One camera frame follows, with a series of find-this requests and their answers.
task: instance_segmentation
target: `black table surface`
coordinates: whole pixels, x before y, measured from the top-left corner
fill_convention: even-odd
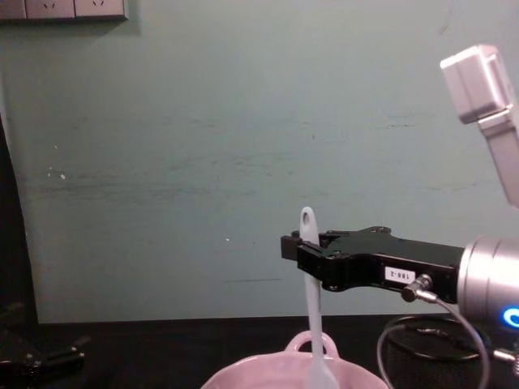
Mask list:
[[[394,315],[325,317],[323,329],[341,357],[378,374],[377,339]],[[308,328],[307,318],[215,318],[132,323],[40,325],[24,336],[41,351],[66,347],[83,335],[83,370],[44,389],[200,389],[219,369],[251,355],[274,353]],[[509,334],[491,333],[496,346],[512,347]],[[493,388],[515,387],[508,365],[496,364]]]

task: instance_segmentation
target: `power socket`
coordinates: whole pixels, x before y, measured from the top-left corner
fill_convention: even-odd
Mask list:
[[[127,5],[124,0],[75,0],[75,15],[78,18],[126,19]]]
[[[74,0],[25,0],[28,19],[74,19]]]
[[[26,19],[25,0],[0,1],[0,20]]]

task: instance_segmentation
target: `wire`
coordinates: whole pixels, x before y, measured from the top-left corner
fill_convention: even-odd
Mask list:
[[[385,339],[388,337],[388,335],[394,331],[400,331],[405,330],[404,324],[397,324],[396,326],[392,326],[389,328],[386,328],[384,332],[382,332],[382,335],[379,337],[379,341],[376,344],[376,363],[379,366],[380,375],[382,376],[382,379],[388,386],[388,389],[394,389],[391,381],[389,380],[388,373],[386,372],[386,369],[384,367],[384,361],[382,360],[382,346],[384,345]]]
[[[475,328],[467,321],[466,318],[464,318],[459,312],[454,310],[449,304],[445,303],[444,301],[441,301],[434,293],[422,292],[420,294],[422,294],[422,296],[425,297],[424,301],[434,302],[439,306],[443,307],[445,310],[447,310],[467,330],[467,332],[469,332],[469,335],[472,337],[472,339],[476,343],[476,346],[478,347],[479,356],[481,358],[481,366],[483,369],[478,389],[486,389],[490,381],[490,359],[488,357],[487,348],[485,347],[485,344],[483,343],[481,336],[478,334]],[[396,326],[386,328],[382,332],[382,335],[380,335],[379,341],[376,345],[376,361],[379,366],[380,375],[382,376],[382,379],[386,382],[388,389],[394,388],[384,368],[384,361],[382,360],[382,346],[384,345],[384,341],[390,333],[405,329],[406,325],[404,324],[397,324]]]
[[[460,324],[463,327],[465,327],[467,332],[469,332],[470,336],[472,336],[472,339],[478,347],[479,356],[481,357],[481,366],[483,369],[478,389],[485,389],[490,381],[490,359],[488,357],[487,348],[485,347],[485,344],[483,343],[481,336],[479,336],[478,332],[475,330],[472,324],[470,324],[466,318],[464,318],[459,312],[454,310],[449,304],[447,304],[444,301],[441,301],[440,299],[436,300],[436,304],[442,306],[452,316],[454,316],[457,319],[457,321],[460,322]]]

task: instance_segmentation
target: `label sticker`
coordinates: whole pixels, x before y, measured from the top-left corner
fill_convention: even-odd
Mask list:
[[[397,269],[395,267],[385,268],[385,279],[387,281],[410,284],[416,278],[416,273],[410,270]]]

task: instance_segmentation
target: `pink bowl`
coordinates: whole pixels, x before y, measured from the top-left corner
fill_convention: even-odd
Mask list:
[[[303,389],[312,355],[299,349],[310,339],[309,331],[301,332],[285,351],[242,359],[213,375],[202,389]],[[374,374],[342,360],[332,338],[324,333],[323,345],[326,363],[341,389],[388,389]]]

